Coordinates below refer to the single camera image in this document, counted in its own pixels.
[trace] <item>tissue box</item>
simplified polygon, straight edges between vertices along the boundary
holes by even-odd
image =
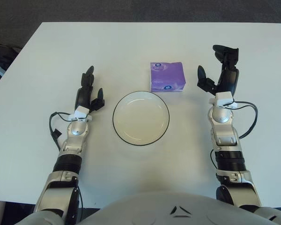
[[[181,62],[151,62],[151,92],[182,91],[184,85]]]

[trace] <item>table surface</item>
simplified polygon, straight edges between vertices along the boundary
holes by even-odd
[[[79,182],[84,206],[153,190],[215,198],[212,95],[197,87],[198,65],[215,81],[220,75],[214,44],[239,48],[235,100],[259,108],[256,128],[241,140],[246,166],[263,205],[281,207],[281,24],[265,23],[42,23],[0,81],[0,200],[37,201],[58,155],[49,115],[73,112],[81,74],[91,65],[93,93],[103,87],[105,107],[90,123]],[[170,112],[164,136],[132,146],[114,131],[112,112],[124,95],[149,90],[149,63],[156,61],[182,62],[186,85],[158,93]],[[250,108],[235,112],[238,133],[253,120]],[[61,143],[67,123],[52,122]]]

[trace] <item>gray floor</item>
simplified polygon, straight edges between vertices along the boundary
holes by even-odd
[[[0,0],[0,43],[61,21],[281,23],[281,0]]]

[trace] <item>ceramic plate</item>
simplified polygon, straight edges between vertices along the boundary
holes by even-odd
[[[166,132],[170,114],[160,97],[148,91],[137,91],[118,102],[112,120],[122,140],[133,145],[147,145]]]

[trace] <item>robot forearm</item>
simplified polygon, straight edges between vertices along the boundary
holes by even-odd
[[[237,131],[232,125],[233,113],[223,107],[232,102],[230,92],[218,92],[214,101],[211,101],[213,107],[208,113],[217,161],[216,176],[221,183],[216,191],[216,197],[237,207],[242,205],[261,207],[251,173],[246,170]]]
[[[89,128],[87,117],[89,110],[79,106],[75,110],[76,119],[67,128],[67,139],[60,148],[53,172],[48,176],[45,187],[35,206],[35,212],[52,211],[58,214],[67,224],[75,224],[79,204],[79,171],[82,153]]]

